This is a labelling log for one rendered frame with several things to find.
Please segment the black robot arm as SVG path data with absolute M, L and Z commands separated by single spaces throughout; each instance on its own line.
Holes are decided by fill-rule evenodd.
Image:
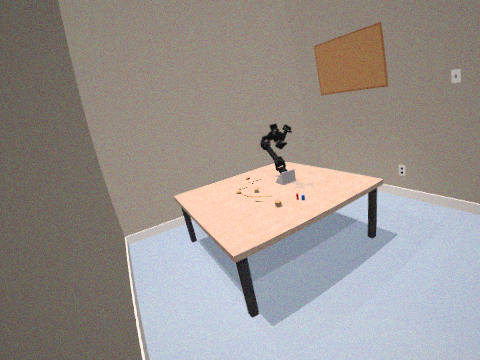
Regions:
M 271 131 L 269 133 L 268 136 L 263 136 L 262 137 L 262 140 L 261 140 L 261 147 L 264 149 L 264 150 L 267 150 L 268 153 L 271 155 L 271 157 L 274 159 L 275 161 L 275 167 L 276 167 L 276 170 L 281 173 L 283 172 L 286 172 L 288 171 L 287 170 L 287 164 L 285 162 L 285 160 L 281 157 L 281 156 L 278 156 L 275 151 L 271 148 L 271 141 L 272 139 L 274 139 L 275 142 L 277 142 L 279 139 L 278 138 L 278 135 L 279 133 L 282 133 L 282 132 L 278 132 L 279 129 L 277 128 L 277 125 L 276 123 L 275 124 L 271 124 L 270 125 L 270 128 L 271 128 Z M 268 139 L 268 140 L 267 140 Z M 277 140 L 276 140 L 277 139 Z M 265 141 L 267 140 L 267 141 Z M 284 165 L 284 166 L 283 166 Z M 282 166 L 282 167 L 281 167 Z M 280 168 L 278 168 L 280 167 Z

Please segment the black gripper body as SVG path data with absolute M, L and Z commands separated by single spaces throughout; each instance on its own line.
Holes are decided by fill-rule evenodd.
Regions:
M 282 128 L 283 130 L 284 130 L 284 127 L 285 127 L 285 126 L 287 126 L 287 127 L 289 127 L 289 128 L 291 129 L 290 126 L 288 126 L 287 124 L 284 124 L 284 126 L 283 126 L 283 128 Z M 284 130 L 283 133 L 279 133 L 278 138 L 277 138 L 277 139 L 279 139 L 279 140 L 278 140 L 277 143 L 276 143 L 276 147 L 282 149 L 282 147 L 278 145 L 278 142 L 282 142 L 282 141 L 284 142 L 284 139 L 285 139 L 285 137 L 286 137 L 287 132 L 288 132 L 288 131 Z M 277 139 L 276 139 L 276 140 L 277 140 Z

